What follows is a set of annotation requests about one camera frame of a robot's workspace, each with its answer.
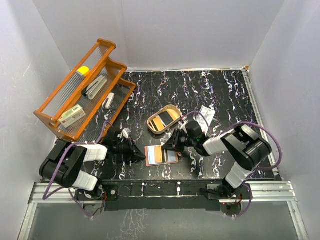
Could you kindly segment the white printed paper packet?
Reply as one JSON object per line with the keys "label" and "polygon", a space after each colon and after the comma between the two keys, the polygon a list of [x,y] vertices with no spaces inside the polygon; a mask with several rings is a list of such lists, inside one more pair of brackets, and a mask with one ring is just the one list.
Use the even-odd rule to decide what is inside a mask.
{"label": "white printed paper packet", "polygon": [[207,134],[215,117],[216,111],[203,105],[199,112],[200,114],[196,116],[195,120],[199,123],[203,132]]}

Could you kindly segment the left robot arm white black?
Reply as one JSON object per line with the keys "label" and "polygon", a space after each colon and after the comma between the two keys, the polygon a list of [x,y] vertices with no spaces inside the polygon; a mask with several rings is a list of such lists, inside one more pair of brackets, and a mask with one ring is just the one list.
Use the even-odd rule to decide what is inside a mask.
{"label": "left robot arm white black", "polygon": [[82,170],[83,163],[103,162],[108,154],[121,155],[129,161],[145,160],[145,154],[138,149],[129,133],[127,128],[111,126],[97,141],[59,140],[39,169],[39,175],[49,180],[42,199],[46,200],[57,192],[50,193],[53,183],[60,185],[61,189],[83,190],[90,199],[101,199],[104,188],[96,176]]}

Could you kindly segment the green white staples box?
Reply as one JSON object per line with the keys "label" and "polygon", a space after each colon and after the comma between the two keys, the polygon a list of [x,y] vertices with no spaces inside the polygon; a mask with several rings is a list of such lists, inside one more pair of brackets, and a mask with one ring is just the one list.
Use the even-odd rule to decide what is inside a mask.
{"label": "green white staples box", "polygon": [[82,106],[77,104],[73,108],[64,112],[59,118],[59,122],[62,124],[64,128],[68,128],[69,126],[83,118],[85,115],[86,113],[83,110]]}

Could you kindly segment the orange wooden shelf rack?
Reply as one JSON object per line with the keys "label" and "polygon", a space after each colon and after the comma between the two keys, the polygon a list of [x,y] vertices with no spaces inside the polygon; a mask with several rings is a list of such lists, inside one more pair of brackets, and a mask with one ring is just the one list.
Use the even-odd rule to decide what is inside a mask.
{"label": "orange wooden shelf rack", "polygon": [[[112,41],[99,38],[42,106],[34,112],[57,138],[92,142],[104,136],[133,94],[136,84],[123,79],[127,66],[111,59]],[[62,116],[79,106],[84,116],[70,126]]]}

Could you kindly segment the grey black stapler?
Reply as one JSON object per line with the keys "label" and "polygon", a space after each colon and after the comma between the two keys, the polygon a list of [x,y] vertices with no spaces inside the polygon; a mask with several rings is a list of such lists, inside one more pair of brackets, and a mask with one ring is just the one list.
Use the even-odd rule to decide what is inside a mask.
{"label": "grey black stapler", "polygon": [[107,77],[106,76],[99,76],[97,77],[91,84],[89,84],[81,94],[84,97],[87,97],[89,100],[93,100],[98,92],[102,89],[102,87],[106,84]]}

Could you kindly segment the yellow grey eraser block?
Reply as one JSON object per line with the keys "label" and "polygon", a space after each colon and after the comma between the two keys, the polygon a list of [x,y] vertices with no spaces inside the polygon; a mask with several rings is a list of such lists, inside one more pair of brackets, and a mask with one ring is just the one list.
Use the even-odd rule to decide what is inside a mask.
{"label": "yellow grey eraser block", "polygon": [[85,78],[90,73],[90,68],[87,66],[81,66],[79,69],[76,70],[76,74],[80,77]]}

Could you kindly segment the small white stapler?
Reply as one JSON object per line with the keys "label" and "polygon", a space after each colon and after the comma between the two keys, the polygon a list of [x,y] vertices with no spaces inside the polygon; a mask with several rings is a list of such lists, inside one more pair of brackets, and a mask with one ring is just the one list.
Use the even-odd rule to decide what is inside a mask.
{"label": "small white stapler", "polygon": [[104,100],[103,104],[102,104],[102,107],[104,109],[107,109],[109,110],[111,108],[111,105],[113,103],[113,100],[114,100],[114,97],[115,97],[115,94],[114,93],[109,93],[109,95],[107,96],[107,98]]}

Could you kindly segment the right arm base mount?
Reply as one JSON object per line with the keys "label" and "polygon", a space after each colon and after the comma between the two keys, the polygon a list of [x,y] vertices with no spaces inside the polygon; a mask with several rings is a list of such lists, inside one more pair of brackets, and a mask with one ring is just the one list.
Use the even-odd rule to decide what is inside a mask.
{"label": "right arm base mount", "polygon": [[253,194],[249,185],[241,185],[233,189],[220,184],[210,183],[200,188],[199,194],[208,200],[227,201],[229,204],[240,204],[245,200],[252,201]]}

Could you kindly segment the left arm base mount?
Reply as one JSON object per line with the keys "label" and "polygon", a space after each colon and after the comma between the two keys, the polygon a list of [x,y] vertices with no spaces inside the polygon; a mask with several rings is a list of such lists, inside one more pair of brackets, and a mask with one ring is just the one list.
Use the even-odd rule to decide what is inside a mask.
{"label": "left arm base mount", "polygon": [[77,190],[75,199],[93,219],[103,212],[119,209],[119,187],[114,184],[98,184],[93,191]]}

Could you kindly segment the beige oval tray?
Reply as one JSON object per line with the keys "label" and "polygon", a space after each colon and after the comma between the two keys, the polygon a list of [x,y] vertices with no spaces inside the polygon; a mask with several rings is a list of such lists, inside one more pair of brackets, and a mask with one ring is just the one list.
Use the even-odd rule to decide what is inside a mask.
{"label": "beige oval tray", "polygon": [[155,135],[161,135],[181,119],[182,113],[175,105],[166,105],[149,117],[147,126]]}

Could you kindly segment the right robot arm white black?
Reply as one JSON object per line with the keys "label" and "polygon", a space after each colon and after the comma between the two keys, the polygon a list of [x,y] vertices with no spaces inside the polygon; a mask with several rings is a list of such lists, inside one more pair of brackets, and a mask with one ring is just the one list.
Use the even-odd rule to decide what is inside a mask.
{"label": "right robot arm white black", "polygon": [[203,157],[229,152],[235,160],[220,185],[214,189],[200,190],[207,198],[209,195],[235,198],[240,194],[247,177],[272,153],[270,144],[245,123],[236,125],[220,136],[209,137],[197,121],[190,121],[181,129],[175,129],[171,138],[161,148],[182,153],[188,147],[193,147]]}

